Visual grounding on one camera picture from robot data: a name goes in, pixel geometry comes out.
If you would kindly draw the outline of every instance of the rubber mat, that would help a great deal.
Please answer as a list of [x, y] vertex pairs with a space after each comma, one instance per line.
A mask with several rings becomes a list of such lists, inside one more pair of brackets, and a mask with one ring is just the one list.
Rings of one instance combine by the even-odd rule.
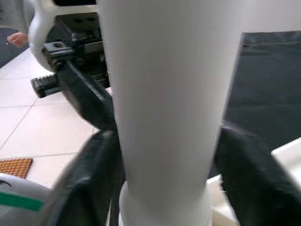
[[8, 159], [0, 160], [0, 173], [10, 174], [20, 178], [26, 178], [32, 159]]

